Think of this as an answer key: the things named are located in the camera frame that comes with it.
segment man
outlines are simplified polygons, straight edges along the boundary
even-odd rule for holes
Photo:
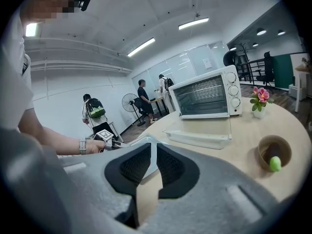
[[[169,113],[172,113],[172,112],[174,112],[174,108],[171,104],[170,93],[165,88],[165,82],[167,79],[168,78],[164,77],[164,75],[162,75],[162,74],[159,75],[159,86],[160,86],[161,95],[164,98],[164,102],[165,102],[166,107],[169,110]]]
[[[148,114],[148,118],[150,119],[150,123],[154,124],[157,118],[153,119],[153,108],[151,105],[151,101],[148,99],[148,96],[143,87],[145,87],[145,80],[138,81],[139,88],[137,89],[137,95],[141,99],[142,109]]]
[[[93,133],[94,135],[96,135],[98,132],[106,129],[108,132],[114,134],[114,132],[112,131],[112,129],[110,128],[110,126],[107,123],[107,118],[105,115],[102,115],[100,117],[97,118],[91,118],[90,117],[90,112],[87,109],[87,105],[86,103],[91,99],[91,96],[89,94],[85,94],[83,96],[83,109],[82,109],[82,122],[90,125],[90,127],[92,127]]]
[[[105,142],[80,141],[40,124],[32,103],[30,59],[25,54],[22,37],[26,25],[56,18],[57,13],[69,11],[74,2],[77,0],[25,0],[12,16],[0,45],[0,98],[2,102],[3,99],[8,99],[8,103],[0,106],[0,127],[18,127],[20,132],[31,135],[41,145],[52,147],[58,155],[98,153],[105,147]]]

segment backpack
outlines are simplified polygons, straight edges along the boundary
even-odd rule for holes
[[[98,118],[106,113],[102,103],[95,98],[89,99],[86,102],[86,110],[90,118]]]
[[[164,79],[164,80],[165,80],[165,89],[168,91],[169,87],[174,85],[174,82],[170,78],[167,78],[167,79]]]

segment white flower pot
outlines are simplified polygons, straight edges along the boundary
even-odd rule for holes
[[[265,111],[266,107],[262,107],[261,112],[258,109],[256,109],[255,111],[253,111],[253,116],[262,119],[265,116]]]

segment white toaster oven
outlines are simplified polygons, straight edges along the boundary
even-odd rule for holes
[[[181,118],[229,117],[242,113],[239,79],[234,65],[169,87]]]

